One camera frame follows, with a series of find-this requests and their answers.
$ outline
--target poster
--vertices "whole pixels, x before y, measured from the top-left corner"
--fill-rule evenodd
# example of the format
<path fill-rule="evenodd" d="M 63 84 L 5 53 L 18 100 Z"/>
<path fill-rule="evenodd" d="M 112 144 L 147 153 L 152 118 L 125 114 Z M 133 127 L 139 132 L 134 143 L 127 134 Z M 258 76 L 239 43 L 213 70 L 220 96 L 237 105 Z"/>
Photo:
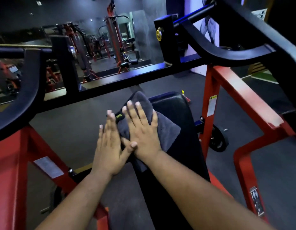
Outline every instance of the poster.
<path fill-rule="evenodd" d="M 185 15 L 196 11 L 204 6 L 206 0 L 185 0 Z M 219 46 L 219 25 L 210 16 L 199 20 L 194 23 L 194 26 L 200 30 L 202 34 L 214 45 Z M 195 54 L 195 50 L 188 45 L 188 49 L 185 51 L 185 56 Z M 191 69 L 192 72 L 206 76 L 207 65 L 202 65 Z"/>

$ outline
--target left hand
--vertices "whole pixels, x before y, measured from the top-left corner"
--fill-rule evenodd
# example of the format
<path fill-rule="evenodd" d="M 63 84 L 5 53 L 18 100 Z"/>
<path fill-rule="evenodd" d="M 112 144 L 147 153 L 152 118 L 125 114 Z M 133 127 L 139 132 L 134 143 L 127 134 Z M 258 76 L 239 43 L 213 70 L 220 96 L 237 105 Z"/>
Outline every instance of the left hand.
<path fill-rule="evenodd" d="M 137 143 L 130 142 L 121 151 L 115 115 L 111 110 L 108 110 L 107 115 L 104 131 L 103 126 L 100 125 L 99 139 L 91 174 L 105 172 L 107 175 L 113 176 L 118 174 L 123 168 L 128 157 L 135 150 Z"/>

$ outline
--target hand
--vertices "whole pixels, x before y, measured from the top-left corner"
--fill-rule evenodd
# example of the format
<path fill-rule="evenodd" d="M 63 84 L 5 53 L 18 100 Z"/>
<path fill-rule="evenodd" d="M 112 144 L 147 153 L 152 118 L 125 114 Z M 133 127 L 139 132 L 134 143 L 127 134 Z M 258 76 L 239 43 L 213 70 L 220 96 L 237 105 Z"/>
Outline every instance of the hand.
<path fill-rule="evenodd" d="M 95 158 L 91 174 L 106 173 L 113 176 L 119 173 L 130 154 L 137 146 L 136 142 L 129 142 L 121 151 L 120 137 L 117 130 L 115 115 L 111 110 L 107 112 L 107 122 L 103 131 L 100 125 L 99 139 L 95 151 Z"/>
<path fill-rule="evenodd" d="M 158 115 L 155 110 L 153 110 L 152 122 L 151 125 L 149 125 L 141 104 L 136 102 L 135 105 L 138 110 L 138 115 L 131 101 L 127 102 L 130 114 L 128 114 L 126 106 L 123 107 L 123 113 L 128 122 L 130 140 L 135 141 L 138 144 L 138 147 L 134 152 L 135 156 L 149 166 L 150 163 L 154 161 L 157 154 L 162 151 L 158 137 Z M 130 143 L 124 138 L 122 139 L 122 142 L 124 145 Z"/>

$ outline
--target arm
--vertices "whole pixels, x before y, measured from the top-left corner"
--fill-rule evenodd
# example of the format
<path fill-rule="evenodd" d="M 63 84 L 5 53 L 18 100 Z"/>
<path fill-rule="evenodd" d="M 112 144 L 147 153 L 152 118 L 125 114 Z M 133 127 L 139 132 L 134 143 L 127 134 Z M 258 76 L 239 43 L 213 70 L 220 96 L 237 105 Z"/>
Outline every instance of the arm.
<path fill-rule="evenodd" d="M 150 126 L 140 103 L 137 102 L 136 107 L 139 116 L 132 103 L 128 103 L 130 115 L 127 108 L 123 108 L 131 140 L 138 143 L 135 155 L 150 168 L 193 229 L 273 229 L 234 199 L 163 152 L 158 139 L 156 112 L 153 113 Z"/>
<path fill-rule="evenodd" d="M 121 152 L 115 116 L 109 110 L 104 131 L 103 126 L 100 125 L 91 173 L 36 229 L 85 229 L 97 208 L 105 187 L 112 176 L 122 169 L 136 145 L 135 142 L 127 144 L 127 147 Z"/>

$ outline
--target right hand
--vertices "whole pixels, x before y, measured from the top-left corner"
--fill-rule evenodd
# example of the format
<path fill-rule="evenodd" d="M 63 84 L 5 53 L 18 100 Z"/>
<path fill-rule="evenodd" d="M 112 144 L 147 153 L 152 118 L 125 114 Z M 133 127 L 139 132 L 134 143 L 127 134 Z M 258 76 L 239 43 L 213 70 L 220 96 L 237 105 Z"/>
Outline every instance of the right hand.
<path fill-rule="evenodd" d="M 137 150 L 134 154 L 138 159 L 149 166 L 158 153 L 162 151 L 158 137 L 158 115 L 155 110 L 153 110 L 152 122 L 151 125 L 149 125 L 141 104 L 136 102 L 135 105 L 138 110 L 138 115 L 132 101 L 127 102 L 130 114 L 128 114 L 126 106 L 123 107 L 123 114 L 128 122 L 130 140 L 137 142 Z M 122 138 L 122 142 L 124 145 L 129 145 L 129 141 L 125 138 Z"/>

